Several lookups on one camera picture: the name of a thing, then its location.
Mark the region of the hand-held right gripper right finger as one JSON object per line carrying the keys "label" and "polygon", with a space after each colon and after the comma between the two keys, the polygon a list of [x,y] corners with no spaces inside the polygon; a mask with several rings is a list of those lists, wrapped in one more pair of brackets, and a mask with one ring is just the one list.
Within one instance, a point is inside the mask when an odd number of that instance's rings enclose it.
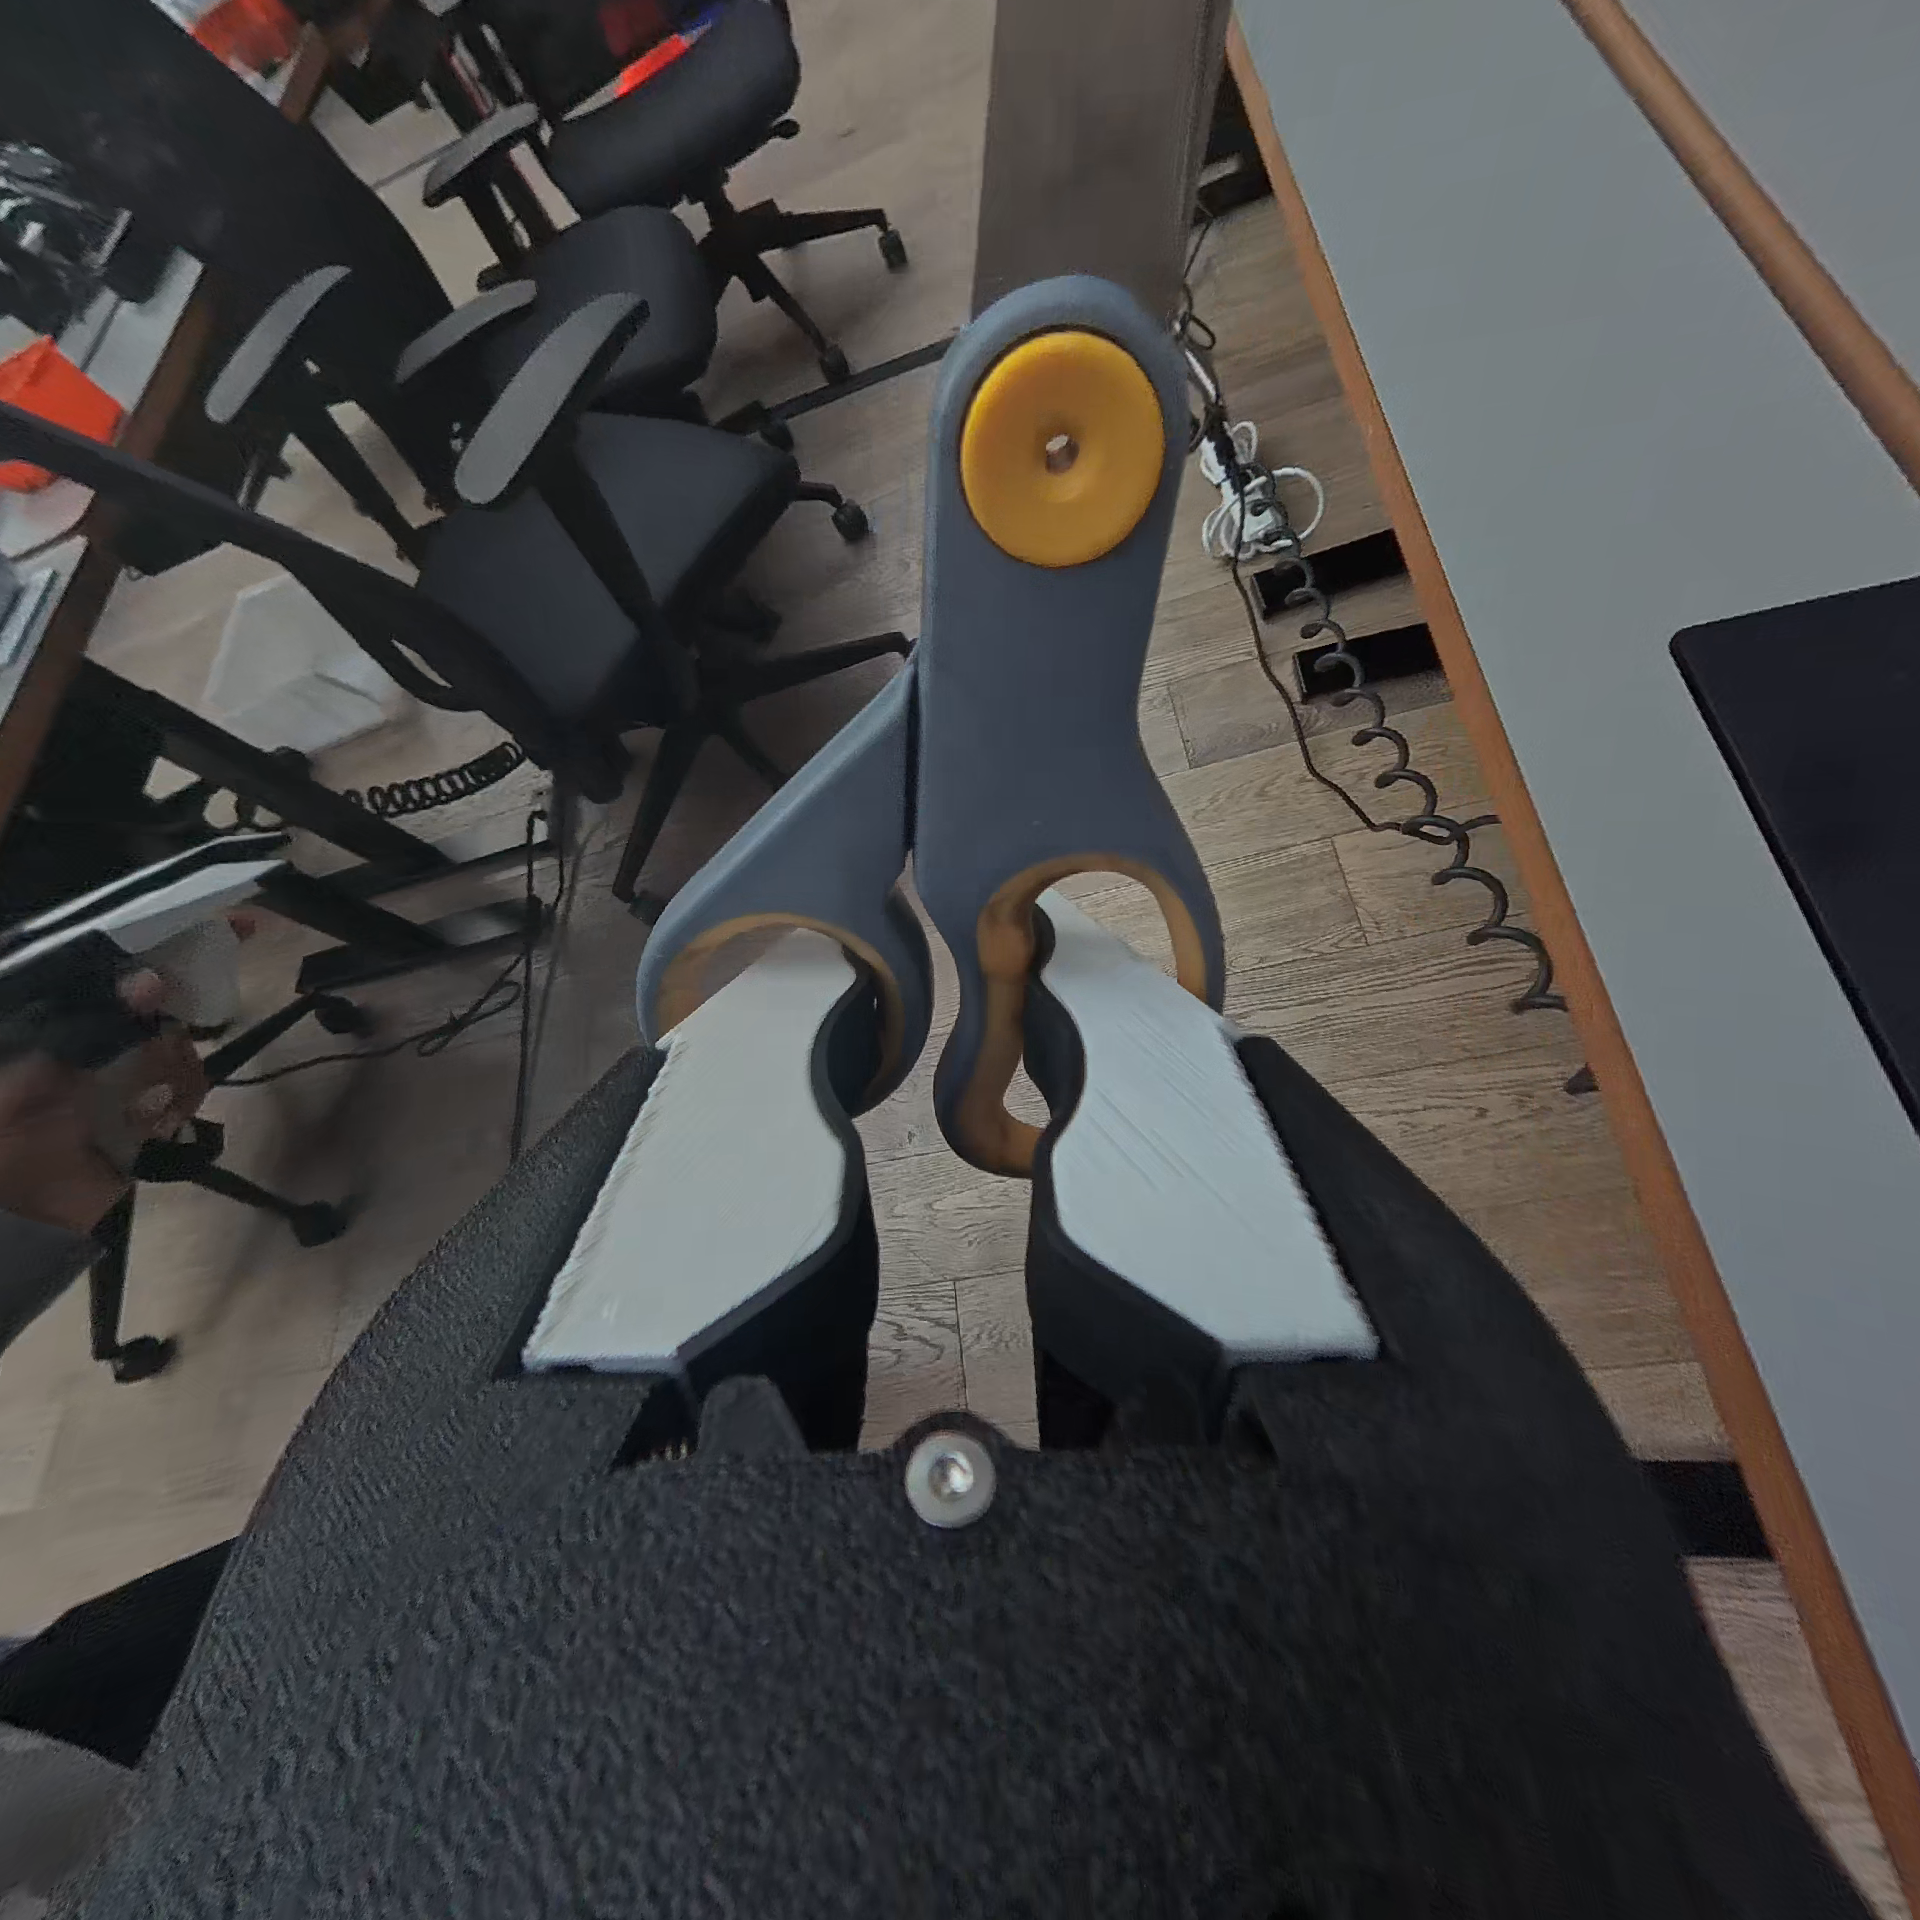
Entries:
{"label": "hand-held right gripper right finger", "polygon": [[1048,1117],[1024,1298],[1042,1447],[1219,1437],[1247,1369],[1370,1361],[1380,1332],[1238,1027],[1055,888],[1021,1015]]}

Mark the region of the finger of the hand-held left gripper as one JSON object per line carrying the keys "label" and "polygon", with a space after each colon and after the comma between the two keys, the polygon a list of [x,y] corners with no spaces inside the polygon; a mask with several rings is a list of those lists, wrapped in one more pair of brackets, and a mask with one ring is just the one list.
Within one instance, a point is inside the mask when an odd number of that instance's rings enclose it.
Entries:
{"label": "finger of the hand-held left gripper", "polygon": [[5,928],[1,970],[19,971],[87,938],[127,956],[157,948],[252,900],[283,872],[290,846],[288,829],[233,829],[117,876]]}

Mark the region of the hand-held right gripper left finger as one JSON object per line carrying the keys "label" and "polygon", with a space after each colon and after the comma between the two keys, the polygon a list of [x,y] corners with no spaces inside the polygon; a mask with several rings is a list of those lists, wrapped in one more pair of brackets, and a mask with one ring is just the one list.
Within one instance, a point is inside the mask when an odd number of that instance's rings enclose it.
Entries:
{"label": "hand-held right gripper left finger", "polygon": [[640,1432],[662,1437],[768,1380],[805,1444],[856,1444],[880,1248],[850,1104],[877,1049],[868,971],[807,928],[667,1029],[519,1374],[645,1380]]}

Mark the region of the grey orange scissors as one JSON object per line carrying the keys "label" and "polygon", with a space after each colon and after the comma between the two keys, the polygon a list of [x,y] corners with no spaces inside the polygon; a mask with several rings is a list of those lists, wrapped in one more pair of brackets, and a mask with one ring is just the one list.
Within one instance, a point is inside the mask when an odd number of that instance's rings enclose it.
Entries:
{"label": "grey orange scissors", "polygon": [[1116,874],[1155,901],[1176,981],[1219,1008],[1202,861],[1140,738],[1140,685],[1188,457],[1176,338],[1229,4],[996,4],[967,324],[925,428],[919,636],[869,704],[671,898],[636,971],[649,1044],[707,956],[826,935],[877,1001],[866,1104],[925,1044],[927,943],[956,970],[932,1108],[967,1163],[1026,1177],[1006,1110],[1038,901]]}

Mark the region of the grey desk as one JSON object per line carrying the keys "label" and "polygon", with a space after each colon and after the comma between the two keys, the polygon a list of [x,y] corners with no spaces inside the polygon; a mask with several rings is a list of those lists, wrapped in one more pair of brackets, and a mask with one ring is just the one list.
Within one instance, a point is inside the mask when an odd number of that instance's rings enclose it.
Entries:
{"label": "grey desk", "polygon": [[1916,1095],[1669,645],[1916,846],[1916,4],[1238,4],[1657,1259],[1916,1905]]}

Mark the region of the person's left hand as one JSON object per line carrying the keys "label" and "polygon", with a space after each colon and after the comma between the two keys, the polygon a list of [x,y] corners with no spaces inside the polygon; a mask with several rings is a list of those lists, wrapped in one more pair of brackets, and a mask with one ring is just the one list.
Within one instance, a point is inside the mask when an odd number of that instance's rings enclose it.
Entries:
{"label": "person's left hand", "polygon": [[[1,1069],[1,1211],[43,1227],[91,1232],[129,1186],[97,1132],[107,1098],[94,1072],[41,1054]],[[136,1144],[174,1140],[205,1098],[202,1055],[189,1029],[159,1015],[157,1029],[107,1069],[114,1125]]]}

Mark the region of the orange plastic crate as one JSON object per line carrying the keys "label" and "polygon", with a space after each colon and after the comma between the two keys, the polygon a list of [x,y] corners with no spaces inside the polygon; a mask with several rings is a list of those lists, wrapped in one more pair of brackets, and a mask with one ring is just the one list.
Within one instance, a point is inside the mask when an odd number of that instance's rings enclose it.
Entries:
{"label": "orange plastic crate", "polygon": [[127,407],[43,333],[1,360],[1,402],[104,446],[117,442],[127,417]]}

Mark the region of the person's dark pants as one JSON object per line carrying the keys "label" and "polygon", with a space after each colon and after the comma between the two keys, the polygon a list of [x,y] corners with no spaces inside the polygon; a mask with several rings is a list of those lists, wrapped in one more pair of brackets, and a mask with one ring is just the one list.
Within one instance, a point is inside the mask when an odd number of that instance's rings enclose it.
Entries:
{"label": "person's dark pants", "polygon": [[217,1541],[61,1611],[1,1658],[1,1722],[123,1767],[141,1761],[227,1570]]}

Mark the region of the white power strip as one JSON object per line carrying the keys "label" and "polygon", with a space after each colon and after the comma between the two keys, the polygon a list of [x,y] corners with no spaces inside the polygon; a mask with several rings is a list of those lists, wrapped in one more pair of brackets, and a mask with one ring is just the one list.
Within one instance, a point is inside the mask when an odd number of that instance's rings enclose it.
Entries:
{"label": "white power strip", "polygon": [[1202,547],[1215,563],[1294,557],[1327,510],[1321,477],[1302,464],[1265,462],[1250,417],[1217,423],[1195,444],[1197,465],[1213,492],[1202,523]]}

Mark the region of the dark round table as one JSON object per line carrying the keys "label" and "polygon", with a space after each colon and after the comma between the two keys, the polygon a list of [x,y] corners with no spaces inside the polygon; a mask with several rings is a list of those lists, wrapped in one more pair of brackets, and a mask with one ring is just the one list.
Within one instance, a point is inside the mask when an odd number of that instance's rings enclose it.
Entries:
{"label": "dark round table", "polygon": [[340,399],[394,421],[394,368],[451,305],[418,241],[310,123],[288,117],[157,5],[5,1],[4,137],[74,168],[94,202],[195,260],[240,338],[298,279],[346,268],[323,314],[321,368]]}

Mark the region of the person's grey hooded sweatshirt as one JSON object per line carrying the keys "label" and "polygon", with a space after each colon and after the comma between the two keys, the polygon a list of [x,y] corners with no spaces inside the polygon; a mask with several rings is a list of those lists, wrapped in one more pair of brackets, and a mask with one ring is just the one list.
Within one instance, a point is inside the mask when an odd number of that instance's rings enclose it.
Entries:
{"label": "person's grey hooded sweatshirt", "polygon": [[46,1916],[60,1884],[97,1857],[132,1787],[129,1766],[1,1726],[1,1916]]}

